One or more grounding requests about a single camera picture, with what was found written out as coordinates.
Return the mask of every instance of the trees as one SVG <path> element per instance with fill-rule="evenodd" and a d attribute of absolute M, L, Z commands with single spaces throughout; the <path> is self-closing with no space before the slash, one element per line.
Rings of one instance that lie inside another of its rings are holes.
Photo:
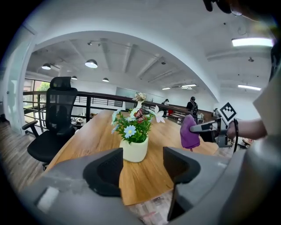
<path fill-rule="evenodd" d="M 40 86 L 36 88 L 36 91 L 47 91 L 50 87 L 49 82 L 42 81 Z"/>

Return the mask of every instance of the office chair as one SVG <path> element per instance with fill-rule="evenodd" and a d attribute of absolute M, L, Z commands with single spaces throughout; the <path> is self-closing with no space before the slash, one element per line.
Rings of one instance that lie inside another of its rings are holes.
<path fill-rule="evenodd" d="M 31 128 L 36 139 L 31 142 L 27 152 L 36 160 L 44 162 L 43 169 L 52 161 L 62 146 L 74 135 L 71 112 L 77 96 L 77 89 L 70 86 L 71 77 L 55 77 L 47 90 L 46 128 L 38 135 L 37 120 L 27 123 L 23 130 Z"/>

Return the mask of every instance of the hand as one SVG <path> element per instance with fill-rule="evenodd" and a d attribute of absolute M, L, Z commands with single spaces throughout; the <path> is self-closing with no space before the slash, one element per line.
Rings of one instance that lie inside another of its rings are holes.
<path fill-rule="evenodd" d="M 235 125 L 233 121 L 228 125 L 227 135 L 230 140 L 233 140 L 236 136 Z"/>

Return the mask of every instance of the black cable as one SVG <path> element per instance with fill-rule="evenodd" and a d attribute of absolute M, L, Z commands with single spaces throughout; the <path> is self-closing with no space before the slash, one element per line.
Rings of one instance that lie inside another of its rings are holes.
<path fill-rule="evenodd" d="M 236 152 L 236 148 L 237 148 L 237 144 L 238 144 L 238 121 L 237 121 L 237 119 L 234 119 L 233 122 L 234 122 L 234 127 L 235 127 L 235 134 L 236 134 L 235 146 L 234 146 L 234 151 L 233 151 L 233 153 L 234 153 L 234 152 Z"/>

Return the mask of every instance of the white ceiling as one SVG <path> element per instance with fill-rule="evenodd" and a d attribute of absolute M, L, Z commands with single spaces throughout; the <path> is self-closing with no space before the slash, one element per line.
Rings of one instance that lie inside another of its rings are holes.
<path fill-rule="evenodd" d="M 177 4 L 167 0 L 139 0 L 139 2 L 153 10 L 168 9 L 169 16 L 173 16 L 188 28 L 202 47 L 210 72 L 215 71 L 217 74 L 222 90 L 238 90 L 238 84 L 258 87 L 267 85 L 270 75 L 270 48 L 234 48 L 231 43 L 233 38 L 269 36 L 261 32 L 261 24 L 244 17 L 211 14 L 206 11 L 202 0 L 188 1 L 188 7 L 192 9 L 188 11 L 188 17 L 193 18 L 192 20 L 187 20 L 185 1 L 177 1 L 179 2 Z M 211 26 L 208 26 L 206 21 L 203 22 L 205 18 L 210 18 Z M 100 82 L 95 80 L 93 73 L 123 73 L 133 77 L 136 82 L 142 79 L 159 89 L 184 83 L 196 83 L 197 92 L 203 88 L 201 81 L 196 79 L 193 72 L 183 68 L 180 62 L 174 61 L 169 53 L 163 53 L 158 47 L 154 45 L 152 47 L 152 44 L 147 42 L 139 44 L 127 40 L 116 40 L 108 36 L 90 40 L 81 35 L 81 38 L 62 41 L 33 52 L 27 70 L 58 76 L 58 71 L 41 69 L 43 63 L 49 62 L 61 68 L 62 76 L 66 76 L 65 73 L 68 71 L 69 75 L 77 75 L 81 80 Z M 249 62 L 249 57 L 252 57 L 254 62 Z M 98 68 L 95 70 L 87 68 L 84 63 L 88 59 L 95 59 Z"/>

